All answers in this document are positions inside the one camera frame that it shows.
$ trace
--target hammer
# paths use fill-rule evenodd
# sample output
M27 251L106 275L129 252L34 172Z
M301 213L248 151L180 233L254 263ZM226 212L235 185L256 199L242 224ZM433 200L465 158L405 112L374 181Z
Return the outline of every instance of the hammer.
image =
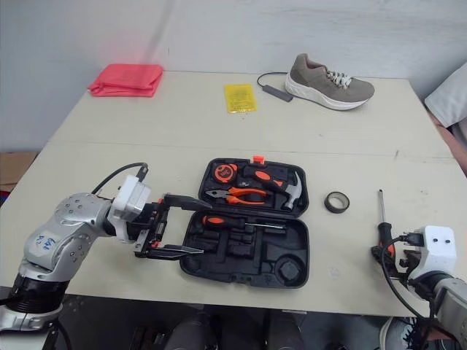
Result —
M301 196L301 180L297 172L295 172L295 178L297 179L297 184L295 186L288 184L285 188L285 193L289 195L289 200L285 202L284 207L290 210L293 209L293 202L295 202L295 199L299 199Z
M301 196L301 180L298 177L297 172L295 172L296 178L296 185L290 184L286 181L282 181L279 179L275 179L265 171L255 170L251 167L244 169L244 175L249 176L253 174L254 177L259 180L260 182L264 183L267 187L270 187L272 190L276 190L277 192L286 193L289 198L287 202L285 202L284 207L292 210L293 203L296 199L300 198Z

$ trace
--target yellow packet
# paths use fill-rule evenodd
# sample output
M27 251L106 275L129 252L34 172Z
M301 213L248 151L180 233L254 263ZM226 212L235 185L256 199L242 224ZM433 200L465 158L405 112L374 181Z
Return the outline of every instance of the yellow packet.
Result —
M224 86L227 112L253 112L256 110L256 100L251 84Z

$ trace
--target cardboard box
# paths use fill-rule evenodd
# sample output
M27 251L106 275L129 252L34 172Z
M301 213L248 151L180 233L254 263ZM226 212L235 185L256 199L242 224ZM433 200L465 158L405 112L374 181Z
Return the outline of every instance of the cardboard box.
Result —
M37 152L0 152L0 190L12 192L36 156Z

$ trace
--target black tape roll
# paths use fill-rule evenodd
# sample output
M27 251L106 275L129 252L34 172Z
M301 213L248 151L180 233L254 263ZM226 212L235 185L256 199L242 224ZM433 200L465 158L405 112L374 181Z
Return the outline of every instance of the black tape roll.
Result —
M336 199L342 203L342 206L333 206L330 199ZM331 213L340 214L350 206L350 199L342 192L331 192L324 200L324 205Z

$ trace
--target orange pliers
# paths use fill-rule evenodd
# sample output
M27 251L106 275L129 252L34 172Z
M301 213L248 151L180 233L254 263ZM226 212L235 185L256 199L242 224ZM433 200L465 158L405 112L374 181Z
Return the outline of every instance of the orange pliers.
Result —
M206 191L207 195L210 195L213 198L225 198L225 201L229 204L246 204L250 206L261 206L264 202L250 202L244 201L239 197L242 195L251 195L257 194L261 195L262 197L266 197L266 191L258 190L256 188L237 188L231 187L228 191L225 190L212 190Z

